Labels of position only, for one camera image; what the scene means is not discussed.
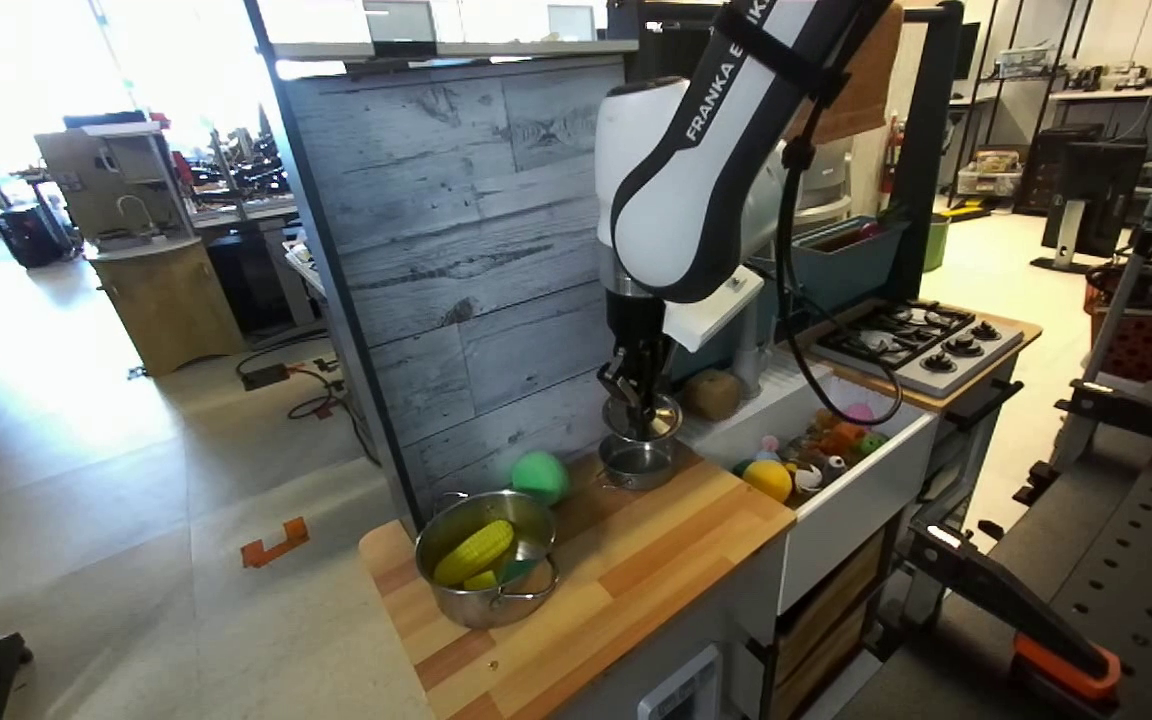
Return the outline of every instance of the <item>butcher block countertop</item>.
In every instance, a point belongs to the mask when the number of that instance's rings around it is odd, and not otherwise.
[[[469,633],[437,608],[398,526],[360,540],[437,715],[552,715],[781,540],[792,509],[697,457],[652,492],[622,492],[582,462],[555,519],[555,591],[521,625],[490,633]]]

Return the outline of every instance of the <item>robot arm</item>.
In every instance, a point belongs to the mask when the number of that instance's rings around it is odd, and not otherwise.
[[[750,181],[798,107],[838,92],[888,0],[730,0],[693,80],[604,101],[594,196],[614,356],[604,383],[649,437],[666,341],[662,301],[697,303],[766,232],[741,230]]]

